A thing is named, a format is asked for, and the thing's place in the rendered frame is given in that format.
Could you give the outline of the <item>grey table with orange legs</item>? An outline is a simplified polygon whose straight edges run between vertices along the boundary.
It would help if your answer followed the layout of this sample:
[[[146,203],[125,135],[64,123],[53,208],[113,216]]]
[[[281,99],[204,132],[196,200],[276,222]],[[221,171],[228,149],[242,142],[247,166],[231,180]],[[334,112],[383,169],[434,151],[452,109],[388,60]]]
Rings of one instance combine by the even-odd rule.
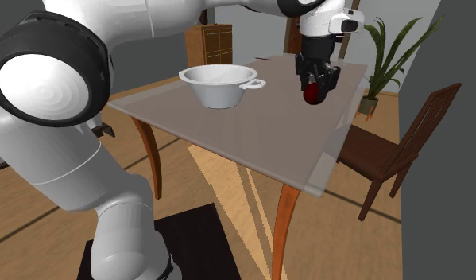
[[[246,67],[266,85],[227,109],[204,107],[180,78],[110,106],[129,115],[143,138],[158,128],[267,177],[283,188],[273,236],[273,280],[281,280],[288,227],[301,193],[322,196],[361,98],[363,64],[340,63],[337,86],[318,105],[304,101],[291,54]]]

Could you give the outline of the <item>dark brown wooden chair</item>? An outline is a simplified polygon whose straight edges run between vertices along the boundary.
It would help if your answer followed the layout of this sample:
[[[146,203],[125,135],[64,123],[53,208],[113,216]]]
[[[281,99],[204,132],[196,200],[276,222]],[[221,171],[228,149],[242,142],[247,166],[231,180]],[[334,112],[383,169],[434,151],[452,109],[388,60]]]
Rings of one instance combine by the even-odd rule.
[[[447,113],[461,86],[455,83],[432,92],[397,144],[358,126],[350,127],[337,161],[371,181],[359,220],[366,218],[382,184],[391,177],[396,179],[389,196],[396,196],[412,163]]]

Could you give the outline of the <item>brown wooden cabinet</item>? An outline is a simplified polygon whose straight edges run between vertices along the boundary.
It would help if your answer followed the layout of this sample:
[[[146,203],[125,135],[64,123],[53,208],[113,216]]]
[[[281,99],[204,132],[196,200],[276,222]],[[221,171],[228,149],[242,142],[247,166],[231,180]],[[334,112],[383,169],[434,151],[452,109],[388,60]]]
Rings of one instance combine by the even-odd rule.
[[[232,25],[195,25],[184,32],[188,67],[233,64]]]

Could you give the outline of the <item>dark robot stand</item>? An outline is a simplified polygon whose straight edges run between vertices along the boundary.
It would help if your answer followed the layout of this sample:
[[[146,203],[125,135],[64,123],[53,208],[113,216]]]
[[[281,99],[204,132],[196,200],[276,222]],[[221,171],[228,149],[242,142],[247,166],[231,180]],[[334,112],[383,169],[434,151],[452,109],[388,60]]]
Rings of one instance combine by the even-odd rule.
[[[242,280],[213,203],[152,216],[140,204],[103,212],[77,280]]]

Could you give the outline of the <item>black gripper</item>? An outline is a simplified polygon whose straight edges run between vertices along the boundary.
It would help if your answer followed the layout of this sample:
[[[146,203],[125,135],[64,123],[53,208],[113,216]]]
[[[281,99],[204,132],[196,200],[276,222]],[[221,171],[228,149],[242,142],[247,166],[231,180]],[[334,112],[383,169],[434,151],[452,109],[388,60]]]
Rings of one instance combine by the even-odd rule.
[[[300,78],[301,91],[310,84],[311,74],[317,69],[322,74],[318,79],[317,102],[322,103],[327,93],[336,88],[341,68],[332,66],[331,55],[335,47],[335,35],[325,37],[302,36],[301,50],[295,55],[296,74]]]

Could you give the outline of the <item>dark red ball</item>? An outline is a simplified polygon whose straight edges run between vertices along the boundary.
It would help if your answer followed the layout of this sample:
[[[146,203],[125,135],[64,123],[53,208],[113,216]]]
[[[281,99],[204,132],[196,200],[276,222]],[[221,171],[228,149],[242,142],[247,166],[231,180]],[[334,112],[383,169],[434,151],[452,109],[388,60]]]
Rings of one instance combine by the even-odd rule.
[[[307,85],[303,93],[304,101],[311,105],[322,103],[326,96],[327,92],[316,82]]]

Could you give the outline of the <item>green potted plant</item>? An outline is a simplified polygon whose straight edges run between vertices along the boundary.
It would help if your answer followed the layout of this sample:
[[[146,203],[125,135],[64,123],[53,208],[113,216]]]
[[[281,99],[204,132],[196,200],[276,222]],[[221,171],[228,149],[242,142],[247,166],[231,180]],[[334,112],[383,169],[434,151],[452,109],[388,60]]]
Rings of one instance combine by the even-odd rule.
[[[402,41],[405,39],[413,26],[421,19],[421,17],[412,19],[402,28],[391,44],[390,50],[387,54],[385,54],[386,28],[384,21],[380,17],[376,17],[374,21],[378,24],[378,29],[373,25],[364,25],[364,29],[370,34],[375,44],[376,60],[373,74],[370,76],[365,76],[365,79],[369,82],[368,93],[361,98],[355,115],[364,114],[366,115],[366,119],[372,118],[378,103],[377,95],[381,93],[389,81],[395,82],[398,87],[401,86],[401,82],[394,78],[394,75],[397,73],[397,71],[404,73],[404,69],[402,68],[404,63],[413,53],[416,52],[416,50],[428,37],[440,29],[439,23],[443,20],[443,18],[444,15],[434,23],[430,24],[420,39],[414,43],[404,54],[402,54],[394,64],[392,64],[393,59]]]

